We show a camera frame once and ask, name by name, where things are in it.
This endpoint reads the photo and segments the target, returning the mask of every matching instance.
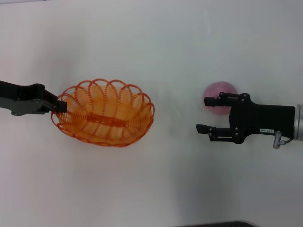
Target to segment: metal cylinder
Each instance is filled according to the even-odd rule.
[[[303,141],[303,105],[298,105],[295,111],[294,140]]]

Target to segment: white table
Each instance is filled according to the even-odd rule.
[[[228,126],[201,104],[216,81],[256,103],[302,103],[302,8],[300,0],[1,5],[0,80],[59,95],[84,79],[121,79],[156,107],[150,131],[126,148],[69,138],[49,114],[1,109],[1,226],[302,226],[302,142],[212,143],[195,128]]]

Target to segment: wicker basket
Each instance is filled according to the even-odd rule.
[[[101,146],[135,143],[146,134],[155,113],[139,87],[120,80],[85,80],[58,99],[67,103],[67,113],[53,112],[53,123],[68,136]]]

